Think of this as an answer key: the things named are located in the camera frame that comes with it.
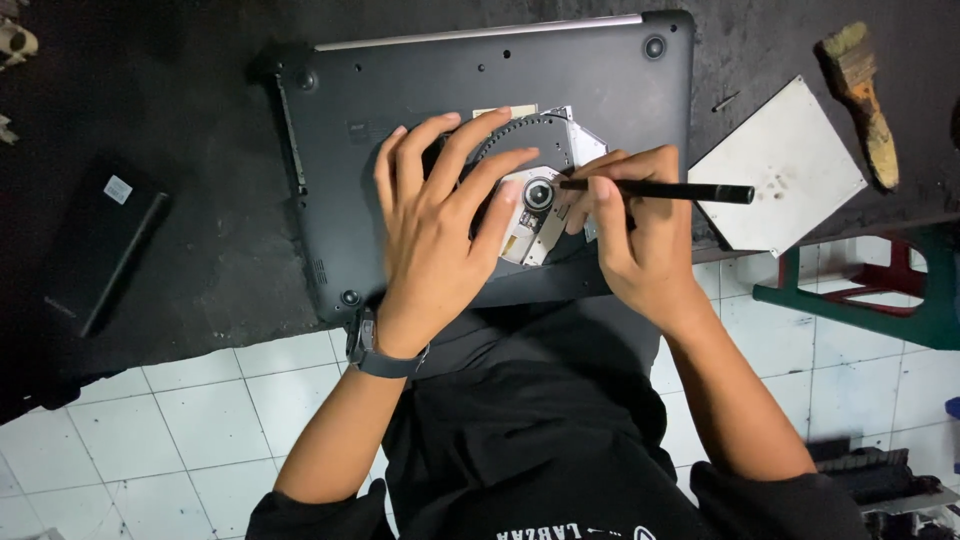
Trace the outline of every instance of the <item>silver laptop edge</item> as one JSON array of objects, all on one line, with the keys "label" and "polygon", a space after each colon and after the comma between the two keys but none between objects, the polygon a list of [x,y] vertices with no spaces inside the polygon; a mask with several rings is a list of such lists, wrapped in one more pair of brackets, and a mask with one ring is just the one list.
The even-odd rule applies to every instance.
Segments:
[{"label": "silver laptop edge", "polygon": [[578,28],[596,28],[604,26],[624,26],[643,22],[643,15],[614,15],[583,20],[563,20],[557,22],[541,22],[536,24],[521,24],[516,26],[499,26],[496,28],[482,28],[477,30],[456,30],[439,34],[422,34],[419,36],[384,37],[381,39],[365,39],[362,41],[345,41],[343,43],[328,43],[314,46],[317,52],[336,51],[341,49],[359,49],[363,47],[379,47],[383,45],[399,45],[401,43],[418,43],[422,41],[443,41],[445,39],[460,39],[463,37],[505,36],[509,34],[526,34],[530,32],[552,32],[555,30],[573,30]]}]

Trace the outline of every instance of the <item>green plastic stool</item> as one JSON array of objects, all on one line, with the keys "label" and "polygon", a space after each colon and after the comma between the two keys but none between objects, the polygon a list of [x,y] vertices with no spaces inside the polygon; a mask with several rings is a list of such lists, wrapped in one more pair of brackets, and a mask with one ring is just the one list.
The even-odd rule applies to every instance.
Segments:
[{"label": "green plastic stool", "polygon": [[[923,345],[941,351],[960,350],[960,321],[957,304],[957,264],[950,237],[937,226],[921,227],[896,235],[890,240],[890,266],[864,264],[851,278],[862,287],[826,294],[799,288],[800,248],[794,247],[780,257],[777,287],[754,286],[754,299],[767,304],[790,307],[865,330]],[[926,274],[910,268],[910,248],[926,259]],[[899,292],[924,302],[916,307],[888,307],[853,300],[878,292]]]}]

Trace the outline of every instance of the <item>black pen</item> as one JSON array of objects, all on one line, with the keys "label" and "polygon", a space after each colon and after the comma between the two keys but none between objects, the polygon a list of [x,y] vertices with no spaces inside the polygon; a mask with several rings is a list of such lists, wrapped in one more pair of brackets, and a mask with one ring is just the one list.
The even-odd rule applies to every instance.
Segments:
[{"label": "black pen", "polygon": [[[752,185],[728,184],[666,184],[652,180],[614,180],[620,192],[633,197],[655,197],[658,199],[684,199],[686,201],[704,201],[708,203],[733,203],[749,205],[754,201]],[[586,180],[563,180],[561,189],[587,191]]]}]

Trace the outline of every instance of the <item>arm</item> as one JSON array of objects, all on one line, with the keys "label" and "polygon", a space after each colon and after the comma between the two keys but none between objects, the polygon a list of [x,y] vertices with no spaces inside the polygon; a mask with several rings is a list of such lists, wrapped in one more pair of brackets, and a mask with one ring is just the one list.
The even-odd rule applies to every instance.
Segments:
[{"label": "arm", "polygon": [[[718,468],[746,479],[790,479],[816,468],[780,406],[733,344],[693,278],[690,203],[625,202],[611,178],[678,182],[677,149],[663,146],[607,165],[571,211],[597,222],[600,266],[611,290],[660,327],[673,353],[700,440]],[[627,211],[636,228],[627,231]]]},{"label": "arm", "polygon": [[[497,190],[472,241],[470,221],[496,181],[539,152],[520,149],[483,160],[454,186],[468,152],[510,117],[509,108],[493,110],[458,129],[426,180],[420,156],[460,125],[458,114],[430,118],[409,134],[398,128],[384,141],[374,171],[387,231],[387,292],[373,345],[378,352],[416,356],[490,277],[522,185]],[[333,503],[355,494],[405,382],[348,368],[300,434],[274,489],[302,503]]]}]

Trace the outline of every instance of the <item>person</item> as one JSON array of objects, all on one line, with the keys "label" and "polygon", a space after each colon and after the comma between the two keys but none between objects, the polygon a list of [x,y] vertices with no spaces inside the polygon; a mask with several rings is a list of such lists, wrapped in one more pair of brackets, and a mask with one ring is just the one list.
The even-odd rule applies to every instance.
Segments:
[{"label": "person", "polygon": [[[383,143],[374,176],[388,285],[373,348],[429,353],[409,380],[346,370],[247,538],[393,538],[383,480],[357,496],[381,443],[401,538],[868,538],[694,280],[690,204],[625,201],[612,181],[677,182],[676,148],[616,151],[575,173],[589,191],[567,232],[593,216],[613,296],[465,311],[522,185],[499,186],[472,240],[471,219],[538,150],[482,160],[457,182],[468,153],[510,116],[502,108],[461,126],[450,113]],[[424,178],[421,154],[454,129]],[[660,332],[710,460],[690,473],[699,508],[660,447],[668,419],[647,379]]]}]

